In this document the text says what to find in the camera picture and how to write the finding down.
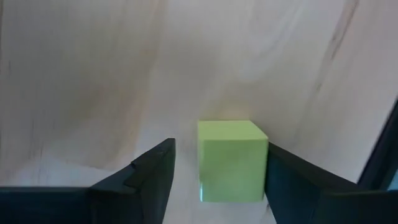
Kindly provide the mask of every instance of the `wooden surface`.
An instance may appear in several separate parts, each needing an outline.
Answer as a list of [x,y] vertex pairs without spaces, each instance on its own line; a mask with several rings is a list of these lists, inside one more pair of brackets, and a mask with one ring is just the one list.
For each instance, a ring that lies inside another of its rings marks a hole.
[[91,185],[175,137],[165,223],[272,223],[199,202],[197,120],[355,181],[397,96],[394,0],[3,1],[3,185]]

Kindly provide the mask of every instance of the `light green block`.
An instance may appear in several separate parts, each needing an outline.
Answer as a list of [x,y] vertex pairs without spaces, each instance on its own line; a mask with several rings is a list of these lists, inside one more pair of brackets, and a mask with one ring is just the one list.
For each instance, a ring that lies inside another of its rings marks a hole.
[[258,202],[264,196],[268,137],[251,121],[199,121],[202,202]]

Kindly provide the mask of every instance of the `block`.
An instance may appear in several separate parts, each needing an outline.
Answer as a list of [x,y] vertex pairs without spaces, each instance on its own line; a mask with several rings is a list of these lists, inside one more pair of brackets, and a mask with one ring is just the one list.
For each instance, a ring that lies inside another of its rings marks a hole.
[[258,202],[264,196],[268,137],[251,121],[199,121],[202,202]]

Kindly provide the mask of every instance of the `green cube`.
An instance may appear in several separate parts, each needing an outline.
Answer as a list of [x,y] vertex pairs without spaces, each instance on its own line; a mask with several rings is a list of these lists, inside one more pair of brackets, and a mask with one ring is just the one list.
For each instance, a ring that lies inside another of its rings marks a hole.
[[268,137],[251,121],[199,121],[202,202],[258,202],[264,196]]

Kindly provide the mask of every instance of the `cube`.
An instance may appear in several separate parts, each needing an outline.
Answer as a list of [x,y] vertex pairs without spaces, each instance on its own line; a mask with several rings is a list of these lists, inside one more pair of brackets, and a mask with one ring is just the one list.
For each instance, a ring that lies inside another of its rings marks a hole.
[[258,202],[264,196],[268,137],[251,121],[199,121],[202,202]]

